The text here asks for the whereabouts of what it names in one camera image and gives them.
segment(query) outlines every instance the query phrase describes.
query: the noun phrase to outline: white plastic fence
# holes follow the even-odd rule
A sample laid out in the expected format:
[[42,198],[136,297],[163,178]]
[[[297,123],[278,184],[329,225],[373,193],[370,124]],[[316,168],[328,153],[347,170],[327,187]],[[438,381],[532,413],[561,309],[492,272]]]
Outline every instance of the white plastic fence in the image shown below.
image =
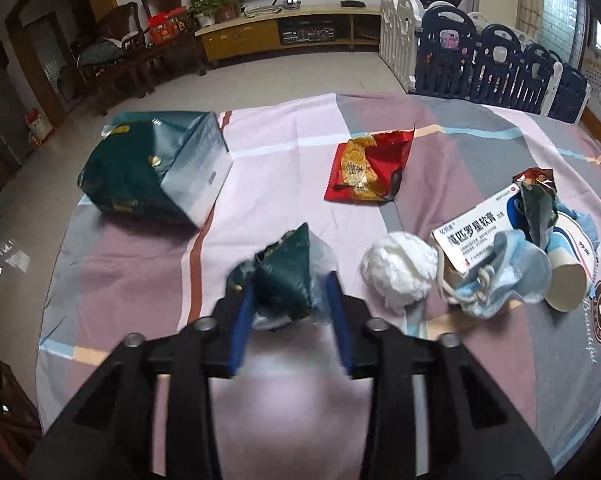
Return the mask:
[[416,30],[423,24],[420,0],[381,0],[379,55],[406,92],[415,89]]
[[[447,2],[438,1],[432,3],[427,10],[437,6],[451,5]],[[425,13],[420,0],[381,0],[380,1],[380,48],[379,56],[394,73],[406,92],[415,90],[415,68],[418,54],[418,38],[416,30],[423,25]],[[469,17],[474,22],[476,30],[482,30],[490,24],[489,18],[480,12],[470,12]],[[523,50],[535,40],[528,34],[517,30],[512,31],[520,40]],[[549,80],[547,94],[543,99],[541,115],[547,116],[554,103],[555,93],[563,75],[561,63],[554,63],[554,74]],[[587,104],[589,93],[581,108],[581,115]]]

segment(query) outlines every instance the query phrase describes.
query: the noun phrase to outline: crumpled white tissue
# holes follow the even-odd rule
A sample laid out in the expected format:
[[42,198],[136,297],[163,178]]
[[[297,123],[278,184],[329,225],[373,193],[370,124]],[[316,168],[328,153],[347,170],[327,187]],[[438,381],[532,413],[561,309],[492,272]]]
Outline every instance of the crumpled white tissue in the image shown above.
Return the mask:
[[401,313],[431,290],[438,252],[415,235],[395,232],[374,242],[360,265],[365,280],[385,298],[385,307]]

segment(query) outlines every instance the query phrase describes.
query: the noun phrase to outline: mask ear loop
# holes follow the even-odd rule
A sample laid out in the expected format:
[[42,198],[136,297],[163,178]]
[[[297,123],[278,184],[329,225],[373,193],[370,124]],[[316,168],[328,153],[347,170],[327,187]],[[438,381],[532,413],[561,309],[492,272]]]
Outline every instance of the mask ear loop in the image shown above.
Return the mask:
[[440,289],[440,293],[445,301],[450,305],[471,305],[474,303],[485,303],[487,297],[485,294],[489,290],[489,286],[493,277],[495,276],[495,271],[491,265],[486,265],[478,269],[477,280],[479,283],[479,288],[475,290],[470,296],[463,296],[462,294],[458,294],[453,287],[445,281],[445,253],[442,251],[440,246],[437,246],[438,250],[438,272],[436,273],[436,281],[438,283],[438,287]]

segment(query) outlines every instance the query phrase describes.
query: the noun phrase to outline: small red bag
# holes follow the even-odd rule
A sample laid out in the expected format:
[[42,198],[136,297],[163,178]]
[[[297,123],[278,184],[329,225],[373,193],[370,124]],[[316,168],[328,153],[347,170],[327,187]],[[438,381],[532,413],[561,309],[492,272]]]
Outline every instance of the small red bag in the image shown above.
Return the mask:
[[331,165],[325,200],[390,202],[403,179],[413,130],[357,137],[339,144]]

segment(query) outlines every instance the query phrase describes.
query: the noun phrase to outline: navy blue fence panel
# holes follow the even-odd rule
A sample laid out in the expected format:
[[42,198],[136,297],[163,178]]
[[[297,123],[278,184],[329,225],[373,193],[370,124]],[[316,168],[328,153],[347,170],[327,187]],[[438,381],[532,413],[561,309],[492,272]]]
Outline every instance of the navy blue fence panel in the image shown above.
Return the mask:
[[587,95],[587,78],[571,65],[563,63],[563,77],[555,92],[549,117],[573,124]]
[[508,107],[522,59],[516,34],[504,25],[488,25],[480,35],[469,100]]
[[547,49],[538,43],[530,44],[522,55],[509,107],[539,114],[549,80],[554,75],[554,63]]
[[469,97],[478,33],[462,10],[439,6],[423,16],[415,93],[446,99]]

